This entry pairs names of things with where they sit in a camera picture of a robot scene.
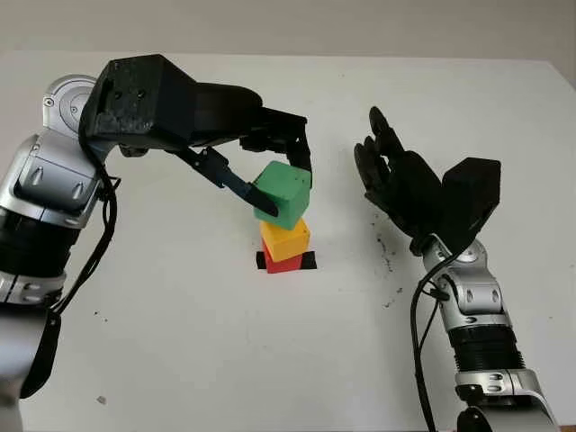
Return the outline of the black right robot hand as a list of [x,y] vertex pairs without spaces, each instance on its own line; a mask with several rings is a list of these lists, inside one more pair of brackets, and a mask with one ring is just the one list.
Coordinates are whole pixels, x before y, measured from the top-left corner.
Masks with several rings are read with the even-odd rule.
[[440,180],[420,154],[402,146],[378,107],[370,109],[369,122],[373,134],[354,147],[364,197],[410,237],[410,252],[421,257],[440,219]]

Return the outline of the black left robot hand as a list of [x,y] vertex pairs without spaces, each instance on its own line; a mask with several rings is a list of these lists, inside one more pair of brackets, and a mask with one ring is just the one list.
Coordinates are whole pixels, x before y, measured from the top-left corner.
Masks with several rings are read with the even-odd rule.
[[264,107],[261,97],[245,87],[201,83],[188,146],[172,154],[214,185],[229,188],[264,214],[277,217],[280,206],[236,175],[214,148],[236,140],[246,151],[282,154],[291,166],[310,172],[306,124],[302,116]]

